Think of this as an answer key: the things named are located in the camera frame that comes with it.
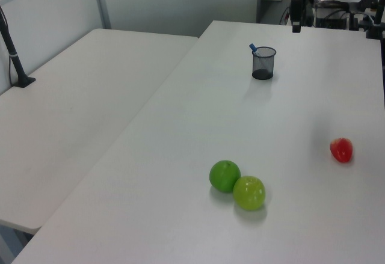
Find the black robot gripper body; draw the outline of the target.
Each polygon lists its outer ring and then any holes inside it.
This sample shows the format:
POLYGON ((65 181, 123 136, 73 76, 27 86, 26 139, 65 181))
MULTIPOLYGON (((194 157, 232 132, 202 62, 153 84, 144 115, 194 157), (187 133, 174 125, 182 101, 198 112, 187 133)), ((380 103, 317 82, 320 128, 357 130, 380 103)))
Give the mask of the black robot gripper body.
POLYGON ((301 25, 301 0, 291 0, 290 4, 290 18, 292 25, 301 25))

